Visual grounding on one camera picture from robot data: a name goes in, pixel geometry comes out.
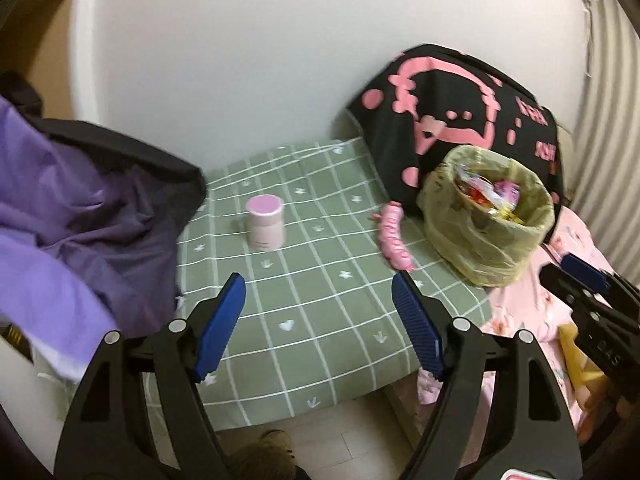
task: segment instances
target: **white star pattern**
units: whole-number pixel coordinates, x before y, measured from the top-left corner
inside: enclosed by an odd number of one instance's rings
[[[211,386],[212,384],[216,384],[216,381],[218,380],[218,378],[216,377],[215,374],[207,374],[204,377],[204,381],[202,381],[203,383],[205,383],[207,386]]]

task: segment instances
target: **pillowcase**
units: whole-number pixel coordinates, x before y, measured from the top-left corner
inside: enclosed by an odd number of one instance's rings
[[[493,66],[457,50],[420,45],[393,60],[348,110],[390,199],[408,214],[420,215],[422,181],[449,150],[473,144],[535,172],[558,221],[564,191],[554,117]]]

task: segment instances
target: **plastic bag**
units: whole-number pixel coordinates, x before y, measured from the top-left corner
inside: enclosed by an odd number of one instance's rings
[[[456,185],[456,168],[466,164],[491,182],[520,186],[516,222],[495,218]],[[427,177],[418,206],[426,236],[440,255],[472,283],[505,286],[518,279],[529,256],[554,223],[551,196],[539,177],[522,164],[475,146],[459,146]]]

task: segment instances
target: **pink floral bedding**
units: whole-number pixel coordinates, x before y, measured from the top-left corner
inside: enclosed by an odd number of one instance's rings
[[[582,420],[582,410],[574,398],[558,341],[558,327],[571,321],[571,310],[543,288],[538,279],[538,272],[542,266],[558,262],[567,253],[575,254],[597,269],[612,271],[606,258],[595,247],[586,225],[573,211],[562,208],[554,238],[546,250],[539,247],[534,251],[529,267],[517,282],[503,288],[494,288],[489,293],[493,316],[481,330],[508,337],[521,328],[527,328],[534,333],[556,375],[574,426],[578,428]],[[494,375],[494,372],[484,375],[481,402],[463,464],[473,462],[478,457],[493,398]],[[400,399],[407,399],[407,385],[399,384],[399,388],[403,386],[403,391],[396,390],[396,393]],[[419,406],[412,407],[410,412],[414,412],[425,422],[431,413],[428,406],[436,402],[440,387],[441,383],[430,373],[420,370],[417,377]]]

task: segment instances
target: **pink sausage-shaped object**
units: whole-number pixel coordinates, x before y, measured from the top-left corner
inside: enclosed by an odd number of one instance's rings
[[[380,219],[378,224],[378,240],[380,250],[397,270],[415,270],[411,254],[400,239],[400,221],[404,216],[402,206],[398,202],[389,202],[382,208],[381,214],[374,215]]]

